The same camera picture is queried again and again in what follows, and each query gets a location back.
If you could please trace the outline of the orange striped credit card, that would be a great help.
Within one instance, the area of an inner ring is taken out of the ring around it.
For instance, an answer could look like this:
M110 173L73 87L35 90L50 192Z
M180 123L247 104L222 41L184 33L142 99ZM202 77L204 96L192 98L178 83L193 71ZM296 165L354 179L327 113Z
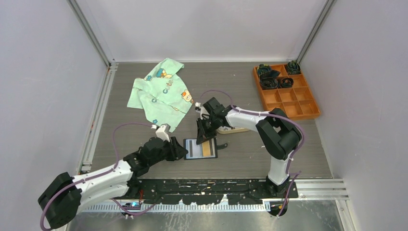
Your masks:
M202 143L202 155L205 158L213 156L212 141Z

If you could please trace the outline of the white striped credit card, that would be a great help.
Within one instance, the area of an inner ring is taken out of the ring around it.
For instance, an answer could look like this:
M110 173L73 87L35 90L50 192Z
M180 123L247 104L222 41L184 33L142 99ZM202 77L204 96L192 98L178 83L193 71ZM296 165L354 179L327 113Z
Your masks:
M184 141L184 147L188 150L185 156L186 160L201 159L203 157L202 146L196 144L196 139L186 139Z

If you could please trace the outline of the black leather card holder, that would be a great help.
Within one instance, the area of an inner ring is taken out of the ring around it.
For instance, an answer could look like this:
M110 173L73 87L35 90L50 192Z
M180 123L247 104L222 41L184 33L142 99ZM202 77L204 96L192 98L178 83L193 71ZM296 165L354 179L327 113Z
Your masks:
M228 147L227 143L217 144L216 138L196 144L196 139L184 139L184 148L188 151L185 160L218 158L218 151Z

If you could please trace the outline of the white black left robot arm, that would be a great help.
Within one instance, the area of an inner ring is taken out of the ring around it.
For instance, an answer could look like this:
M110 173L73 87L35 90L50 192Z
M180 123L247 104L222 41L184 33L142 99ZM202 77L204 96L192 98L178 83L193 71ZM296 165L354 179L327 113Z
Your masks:
M111 166L83 175L59 174L38 198L40 227L44 231L60 228L82 210L108 199L139 197L140 176L161 161L180 160L187 153L175 137L168 141L152 137Z

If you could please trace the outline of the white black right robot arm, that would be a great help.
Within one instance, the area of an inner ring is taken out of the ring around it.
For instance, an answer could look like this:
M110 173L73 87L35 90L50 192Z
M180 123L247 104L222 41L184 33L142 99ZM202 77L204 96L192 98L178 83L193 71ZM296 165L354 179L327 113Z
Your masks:
M296 123L279 108L260 112L234 105L225 107L214 97L203 104L196 103L195 109L200 113L196 120L197 144L214 138L220 127L245 128L257 132L271 156L266 180L268 194L278 198L285 193L289 182L290 158L303 140L303 133Z

